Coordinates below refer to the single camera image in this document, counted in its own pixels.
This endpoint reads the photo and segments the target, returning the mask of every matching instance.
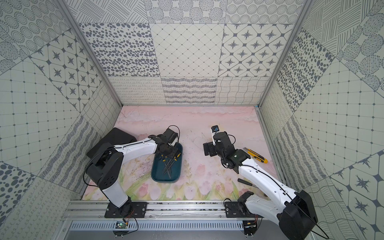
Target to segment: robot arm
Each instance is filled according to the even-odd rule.
[[[163,134],[150,135],[146,139],[129,144],[112,146],[104,143],[89,163],[86,173],[114,206],[118,209],[124,208],[122,212],[129,213],[131,198],[117,181],[121,166],[129,160],[155,152],[169,158],[176,157],[180,151],[171,145],[176,137],[177,133],[168,128]]]
[[[271,199],[259,198],[248,191],[238,199],[239,212],[244,217],[257,214],[269,219],[278,224],[289,239],[304,239],[317,223],[308,193],[303,190],[297,193],[264,171],[246,152],[235,149],[228,134],[219,132],[218,126],[213,126],[211,131],[213,141],[203,144],[205,155],[218,155],[223,167],[247,178]]]

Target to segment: pink table mat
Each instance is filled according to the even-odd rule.
[[[259,189],[237,182],[242,177],[225,169],[218,156],[204,155],[203,143],[212,141],[210,128],[214,125],[236,137],[235,148],[247,147],[268,159],[261,166],[277,178],[254,107],[124,106],[115,127],[142,140],[162,134],[169,125],[180,128],[180,178],[172,184],[155,182],[151,178],[154,154],[133,159],[122,166],[118,179],[133,200],[237,199],[248,190],[264,197]],[[83,196],[83,200],[106,199],[98,188],[90,186]]]

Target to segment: patterned wall panel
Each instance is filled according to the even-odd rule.
[[[0,163],[0,193],[4,197],[0,208],[0,228],[12,209],[20,202],[23,194],[35,179],[35,175],[11,165]]]
[[[96,130],[80,115],[38,176],[81,193],[84,187],[83,171],[89,162],[84,153],[100,139]]]
[[[320,42],[301,30],[276,79],[292,111],[302,103],[333,59]]]
[[[72,106],[81,112],[101,80],[84,47],[68,30],[30,56]]]
[[[313,200],[318,225],[330,239],[364,239],[361,228],[348,211],[338,194],[338,190],[329,178],[323,179],[304,190]],[[318,227],[314,227],[313,231],[324,236]]]
[[[150,26],[162,77],[217,77],[223,25]]]
[[[261,111],[271,138],[275,139],[293,114],[276,81],[273,81]]]
[[[50,239],[120,106],[52,1],[0,5],[0,238]]]
[[[353,32],[337,57],[384,98],[384,3],[377,4]]]
[[[336,173],[384,149],[384,99],[335,59],[295,116],[325,169]]]
[[[159,76],[148,24],[83,23],[80,27],[108,76]]]
[[[345,202],[358,227],[362,239],[379,240],[384,233],[382,191],[384,186],[384,158],[381,150],[331,175],[337,193]]]
[[[304,0],[228,0],[226,23],[296,22]]]
[[[279,84],[291,109],[296,110],[293,117],[297,119],[297,124],[308,141],[299,142],[297,146],[297,142],[287,140],[288,132],[285,138],[281,138],[286,128],[284,127],[274,145],[279,155],[280,149],[299,150],[306,145],[317,155],[330,176],[330,179],[326,178],[329,187],[323,185],[319,189],[330,188],[331,185],[336,189],[331,189],[333,198],[328,198],[327,193],[322,191],[321,195],[313,195],[312,198],[314,203],[320,202],[319,206],[331,208],[328,210],[318,207],[316,212],[319,219],[325,217],[325,221],[320,221],[320,225],[329,231],[334,239],[384,237],[381,224],[384,202],[380,191],[384,181],[379,161],[384,154],[384,102],[380,89],[383,71],[379,64],[384,56],[381,34],[384,25],[384,2],[377,1],[372,6],[373,3],[369,0],[316,1],[309,22],[306,22],[304,28],[309,30],[308,39],[313,39],[314,42],[318,40],[316,44],[321,46],[322,50],[314,49],[311,55],[324,58],[324,54],[329,50],[333,61],[326,63],[329,65],[326,65],[326,68],[323,62],[322,71],[318,71],[317,66],[310,61],[305,63],[307,68],[313,68],[317,81],[298,82],[289,79],[285,85]],[[291,61],[290,57],[287,62],[290,65],[285,65],[290,71],[303,63],[301,59]],[[296,102],[295,98],[287,98],[293,92],[292,89],[302,88],[303,91],[305,89],[303,96],[297,98]],[[278,113],[281,109],[273,108],[270,111]],[[290,182],[301,181],[307,184],[306,179],[293,179],[296,176],[297,173],[286,173]],[[342,207],[345,215],[331,207],[335,202],[342,205],[340,199],[345,204],[345,208]],[[356,220],[357,228],[351,224],[351,219]]]
[[[297,119],[291,116],[274,140],[278,160],[289,186],[304,189],[328,177]]]
[[[227,0],[144,0],[150,23],[225,23]]]
[[[166,104],[160,77],[110,78],[123,104]]]
[[[270,77],[293,25],[225,24],[218,74]]]
[[[0,226],[1,239],[51,239],[70,200],[80,195],[36,177]]]
[[[17,43],[0,26],[0,74],[27,57]]]
[[[215,103],[217,78],[161,78],[161,82],[169,104]]]
[[[104,82],[99,82],[97,92],[92,95],[81,114],[100,137],[104,137],[115,125],[121,106],[110,94]]]
[[[17,45],[28,56],[46,45],[70,27],[52,0],[12,1],[4,0],[0,7],[0,25],[8,34],[9,40],[1,39]]]
[[[269,78],[218,78],[215,104],[257,105]]]
[[[79,23],[147,23],[143,0],[66,0]]]
[[[376,1],[316,0],[303,28],[336,55]]]
[[[1,160],[37,174],[79,112],[26,58],[0,75]]]

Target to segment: wire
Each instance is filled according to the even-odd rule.
[[[140,143],[144,143],[144,142],[133,142],[133,143],[124,145],[124,146],[122,146],[122,147],[109,147],[109,148],[105,149],[104,152],[99,152],[96,156],[94,156],[94,157],[89,161],[87,167],[85,168],[85,170],[84,170],[84,172],[83,172],[83,182],[84,182],[87,186],[98,187],[98,186],[96,186],[96,185],[88,184],[88,183],[85,181],[85,173],[87,172],[88,168],[91,166],[92,161],[93,161],[97,156],[99,156],[100,154],[103,154],[103,153],[105,153],[105,151],[110,150],[110,149],[124,148],[124,147],[126,147],[126,146],[135,145],[135,144],[140,144]]]
[[[236,142],[236,138],[235,138],[235,136],[234,135],[231,135],[231,134],[227,134],[227,136],[232,136],[234,139],[235,139],[235,141],[233,142],[233,143],[231,143],[232,145],[233,144],[235,144],[235,142]]]
[[[136,225],[137,225],[137,229],[132,231],[132,232],[128,232],[127,234],[130,234],[130,233],[133,233],[133,232],[136,232],[138,229],[139,229],[139,224],[137,223],[137,220],[136,218],[134,217],[135,221],[136,221]]]
[[[257,229],[259,229],[259,227],[262,225],[262,221],[263,221],[263,217],[262,217],[262,219],[260,220],[260,224],[257,226]]]
[[[124,145],[124,146],[122,146],[122,147],[113,147],[113,148],[114,148],[114,149],[119,149],[119,148],[124,148],[124,147],[126,147],[126,146],[135,145],[135,144],[140,144],[140,143],[144,143],[144,142],[142,142],[142,141],[140,141],[140,142],[132,142],[132,143],[128,143],[128,144],[126,144],[126,145]]]
[[[225,200],[230,200],[229,198],[226,198],[226,199],[224,199],[224,201],[223,201],[223,205],[225,206]]]
[[[303,213],[304,213],[304,215],[306,215],[307,216],[307,218],[309,218],[327,237],[325,238],[325,237],[323,237],[323,236],[321,236],[320,234],[318,234],[317,232],[314,232],[314,231],[312,231],[311,230],[311,232],[313,232],[313,233],[315,233],[315,234],[317,234],[317,235],[319,235],[319,236],[321,236],[322,238],[324,238],[324,239],[329,239],[329,236],[324,232],[324,230],[319,226],[319,225],[317,225],[317,223],[311,218],[311,217],[309,217],[300,207],[299,207],[299,205],[297,205],[297,203],[295,203],[294,201],[293,201],[293,199],[291,198],[291,196],[289,196],[288,195],[288,193],[282,188],[282,187],[280,187],[280,185],[271,177],[271,176],[269,176],[268,174],[266,174],[266,173],[264,173],[264,172],[262,172],[262,171],[260,171],[260,170],[258,170],[258,169],[256,169],[256,168],[254,168],[253,166],[249,166],[249,165],[241,165],[241,166],[245,166],[245,167],[251,167],[251,168],[253,168],[254,170],[256,170],[256,171],[258,171],[258,172],[260,172],[260,173],[262,173],[262,174],[264,174],[264,175],[266,175],[267,177],[269,177],[270,179],[272,179],[272,181],[273,182],[275,182],[276,183],[276,185],[277,186],[279,186],[279,188],[281,189],[281,190],[283,190],[283,192],[285,192],[285,194],[291,199],[291,201],[292,201],[292,203],[293,204],[295,204]]]
[[[170,125],[169,127],[172,127],[172,126],[177,127],[177,129],[179,130],[179,135],[177,136],[177,143],[179,143],[179,138],[180,138],[180,128],[179,128],[178,126],[176,126],[176,125]]]
[[[96,186],[96,185],[88,184],[88,183],[85,181],[85,173],[87,172],[88,168],[90,167],[92,161],[93,161],[97,156],[99,156],[100,154],[105,153],[105,151],[104,151],[104,152],[99,152],[96,156],[94,156],[94,157],[89,161],[87,167],[85,168],[85,170],[84,170],[84,172],[83,172],[83,181],[84,181],[84,183],[85,183],[87,186],[98,187],[98,186]]]

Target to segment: concentric dot circle pattern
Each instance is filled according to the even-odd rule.
[[[293,24],[302,0],[228,0],[226,17],[230,23]]]
[[[83,23],[81,29],[108,76],[158,76],[149,25]]]
[[[4,1],[0,16],[0,26],[6,26],[4,30],[27,55],[70,28],[52,0]]]
[[[145,0],[144,4],[149,23],[226,23],[227,0]]]

